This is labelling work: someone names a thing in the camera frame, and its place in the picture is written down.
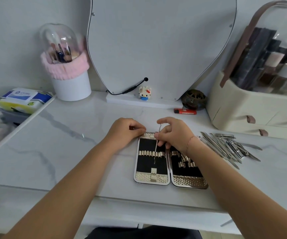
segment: black cable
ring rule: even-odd
[[[141,85],[144,81],[148,81],[148,78],[145,77],[139,84],[137,84],[137,85],[135,85],[135,86],[129,88],[128,90],[125,90],[124,92],[119,93],[119,94],[113,94],[113,93],[111,93],[109,90],[106,90],[106,92],[109,92],[109,93],[112,94],[113,96],[123,95],[123,94],[126,94],[126,93],[129,93],[129,92],[133,91],[133,90],[136,89],[139,85]]]

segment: red lighter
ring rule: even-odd
[[[196,115],[197,114],[197,111],[190,110],[190,109],[174,108],[173,111],[174,111],[174,113],[178,113],[178,114],[190,114],[190,115]]]

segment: white wall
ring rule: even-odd
[[[206,79],[194,85],[208,93],[217,71],[228,61],[254,12],[271,0],[238,0],[231,41]],[[39,61],[38,29],[44,23],[63,23],[83,35],[87,31],[90,0],[0,0],[0,95],[14,87],[52,90]],[[95,70],[89,70],[92,90],[105,90]]]

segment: beige storage box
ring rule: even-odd
[[[287,96],[242,90],[230,79],[221,88],[223,76],[219,72],[206,107],[216,128],[287,138]]]

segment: forearm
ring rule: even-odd
[[[245,238],[287,238],[287,211],[194,138],[188,155],[195,161],[221,206]]]
[[[114,152],[96,145],[3,238],[74,238]]]

